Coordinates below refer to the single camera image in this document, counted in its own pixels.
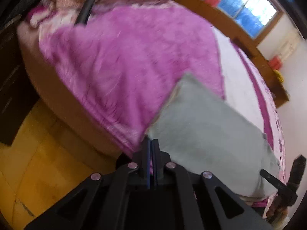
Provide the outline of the yellow object on headboard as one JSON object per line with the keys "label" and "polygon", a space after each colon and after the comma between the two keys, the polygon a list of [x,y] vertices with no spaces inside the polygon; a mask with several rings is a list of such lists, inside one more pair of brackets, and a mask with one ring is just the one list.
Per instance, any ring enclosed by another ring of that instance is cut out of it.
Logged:
{"label": "yellow object on headboard", "polygon": [[281,74],[281,72],[280,72],[279,70],[274,70],[274,72],[275,72],[275,74],[276,74],[278,80],[279,80],[281,83],[284,83],[285,80],[284,80],[284,77],[283,77],[283,75]]}

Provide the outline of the magenta rose-pattern blanket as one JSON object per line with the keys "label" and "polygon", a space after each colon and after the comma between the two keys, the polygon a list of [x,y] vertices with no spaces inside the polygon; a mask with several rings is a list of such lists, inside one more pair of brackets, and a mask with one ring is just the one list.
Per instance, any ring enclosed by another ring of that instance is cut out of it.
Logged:
{"label": "magenta rose-pattern blanket", "polygon": [[127,155],[185,73],[225,97],[211,24],[177,4],[117,6],[86,25],[56,15],[39,48],[61,82]]}

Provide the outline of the white and pink bedsheet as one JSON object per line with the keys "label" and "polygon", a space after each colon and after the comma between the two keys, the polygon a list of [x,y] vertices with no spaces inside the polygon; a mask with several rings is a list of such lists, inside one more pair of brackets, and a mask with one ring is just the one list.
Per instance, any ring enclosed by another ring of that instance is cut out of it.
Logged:
{"label": "white and pink bedsheet", "polygon": [[214,26],[211,29],[220,53],[225,101],[266,134],[279,161],[278,179],[285,183],[284,135],[271,92],[247,55],[220,30]]}

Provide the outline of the window with wooden frame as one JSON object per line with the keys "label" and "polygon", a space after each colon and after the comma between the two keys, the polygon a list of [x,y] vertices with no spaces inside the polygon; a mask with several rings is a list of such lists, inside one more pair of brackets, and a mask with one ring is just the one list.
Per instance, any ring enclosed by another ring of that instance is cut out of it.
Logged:
{"label": "window with wooden frame", "polygon": [[219,0],[217,8],[229,16],[252,39],[283,15],[271,0]]}

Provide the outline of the red box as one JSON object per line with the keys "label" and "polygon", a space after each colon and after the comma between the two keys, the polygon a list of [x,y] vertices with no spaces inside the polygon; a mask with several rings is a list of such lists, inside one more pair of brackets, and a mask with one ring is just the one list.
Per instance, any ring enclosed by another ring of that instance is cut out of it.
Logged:
{"label": "red box", "polygon": [[282,60],[279,57],[279,55],[275,55],[270,61],[269,61],[269,66],[273,69],[273,70],[280,70],[280,68],[282,67]]}

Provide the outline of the grey pants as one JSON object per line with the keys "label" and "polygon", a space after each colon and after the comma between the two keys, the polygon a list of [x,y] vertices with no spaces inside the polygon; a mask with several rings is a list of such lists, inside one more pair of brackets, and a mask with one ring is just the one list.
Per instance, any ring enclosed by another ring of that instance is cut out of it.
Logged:
{"label": "grey pants", "polygon": [[192,74],[176,84],[147,129],[160,149],[190,172],[212,172],[234,193],[263,199],[276,188],[260,176],[279,175],[280,164],[267,136],[205,88]]}

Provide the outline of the wooden bed frame side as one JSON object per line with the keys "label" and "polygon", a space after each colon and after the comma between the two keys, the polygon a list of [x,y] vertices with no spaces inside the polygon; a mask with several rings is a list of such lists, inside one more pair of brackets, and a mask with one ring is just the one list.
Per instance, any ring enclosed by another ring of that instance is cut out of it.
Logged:
{"label": "wooden bed frame side", "polygon": [[100,153],[117,158],[121,154],[120,148],[106,130],[94,122],[54,69],[28,49],[23,47],[21,52],[30,81],[46,105],[82,140]]}

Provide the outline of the wooden bed headboard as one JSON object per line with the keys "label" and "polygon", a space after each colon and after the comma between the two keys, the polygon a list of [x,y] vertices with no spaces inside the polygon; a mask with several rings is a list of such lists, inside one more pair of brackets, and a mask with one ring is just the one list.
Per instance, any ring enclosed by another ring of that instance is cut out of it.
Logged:
{"label": "wooden bed headboard", "polygon": [[228,15],[213,8],[202,0],[174,0],[189,10],[204,17],[219,29],[232,43],[240,47],[252,63],[257,67],[266,85],[272,93],[277,108],[290,101],[286,89],[278,79],[277,73],[270,67],[269,61],[256,48],[256,44],[246,32]]}

